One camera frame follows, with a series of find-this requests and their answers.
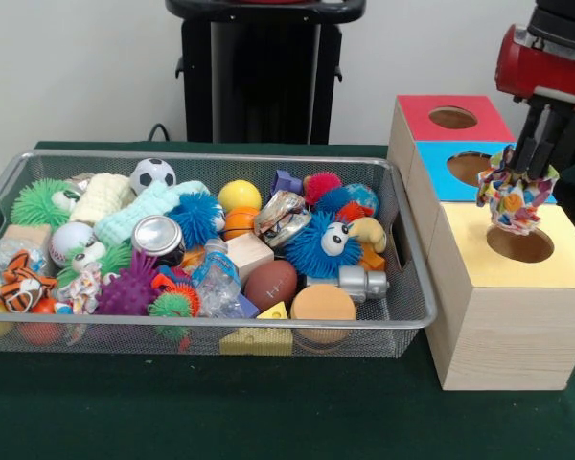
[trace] black stand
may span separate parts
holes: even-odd
[[[166,0],[181,27],[188,140],[328,144],[341,32],[366,0]]]

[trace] shape sorter box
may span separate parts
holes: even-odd
[[[491,229],[487,208],[441,206],[428,257],[441,308],[426,335],[443,388],[564,389],[575,367],[575,227],[544,204],[525,240]]]
[[[474,202],[476,174],[486,169],[487,155],[514,142],[485,96],[397,98],[388,160],[401,172],[426,257],[440,203]]]

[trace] black cable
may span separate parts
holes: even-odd
[[[164,133],[164,140],[166,142],[170,142],[171,136],[169,136],[168,130],[161,123],[156,123],[155,125],[153,125],[153,128],[151,129],[151,132],[149,133],[149,136],[147,137],[147,142],[151,142],[153,140],[153,136],[155,135],[155,131],[157,131],[158,129],[161,129],[162,132]]]

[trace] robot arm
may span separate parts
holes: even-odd
[[[537,0],[537,5],[527,28],[514,25],[505,35],[495,76],[499,91],[530,105],[508,166],[532,180],[562,155],[557,146],[575,112],[575,0]]]

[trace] green spiky ball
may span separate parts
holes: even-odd
[[[53,231],[68,221],[70,213],[57,207],[51,199],[54,193],[64,192],[69,186],[63,180],[40,179],[20,193],[11,210],[11,222],[17,225],[43,225]]]
[[[74,248],[68,253],[69,265],[61,270],[57,274],[57,280],[59,281],[59,287],[65,288],[75,279],[79,277],[79,273],[75,271],[72,266],[73,258],[83,252],[85,246],[79,246]],[[104,276],[107,273],[119,273],[121,268],[130,267],[130,261],[132,260],[132,245],[124,242],[122,244],[117,244],[114,246],[108,246],[106,249],[106,254],[104,254],[98,260],[102,264],[100,269],[101,274]]]
[[[149,316],[189,318],[192,316],[190,301],[180,294],[164,293],[149,305]],[[183,339],[189,333],[188,328],[181,326],[155,326],[155,330],[174,341]]]

